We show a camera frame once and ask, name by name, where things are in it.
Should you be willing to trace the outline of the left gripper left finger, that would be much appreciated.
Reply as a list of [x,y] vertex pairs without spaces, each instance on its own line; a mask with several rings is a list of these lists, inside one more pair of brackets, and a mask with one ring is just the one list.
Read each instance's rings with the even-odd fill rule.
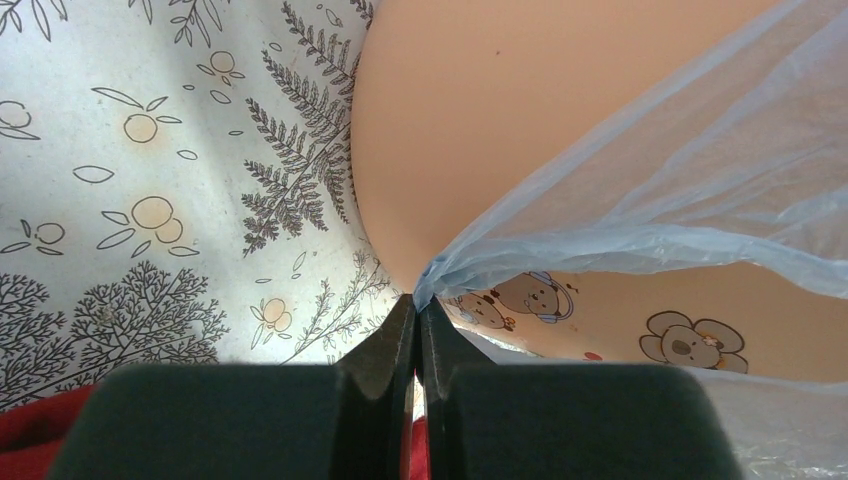
[[108,375],[52,479],[403,479],[416,311],[333,364],[138,364]]

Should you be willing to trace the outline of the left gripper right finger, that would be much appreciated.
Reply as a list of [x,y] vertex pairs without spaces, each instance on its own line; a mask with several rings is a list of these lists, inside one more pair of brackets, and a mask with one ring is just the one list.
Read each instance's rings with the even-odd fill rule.
[[739,479],[703,388],[665,366],[498,364],[417,317],[434,479]]

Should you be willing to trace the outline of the orange plastic trash bin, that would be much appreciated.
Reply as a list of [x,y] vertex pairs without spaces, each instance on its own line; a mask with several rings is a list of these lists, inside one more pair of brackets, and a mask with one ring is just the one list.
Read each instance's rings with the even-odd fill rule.
[[366,233],[407,291],[598,125],[784,1],[385,1],[352,111]]

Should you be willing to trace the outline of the light blue plastic trash bag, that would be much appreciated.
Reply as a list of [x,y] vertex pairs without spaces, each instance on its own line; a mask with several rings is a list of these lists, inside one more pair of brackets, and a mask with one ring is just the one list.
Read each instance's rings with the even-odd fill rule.
[[847,475],[847,5],[784,1],[522,181],[422,273],[498,364],[673,367],[739,479]]

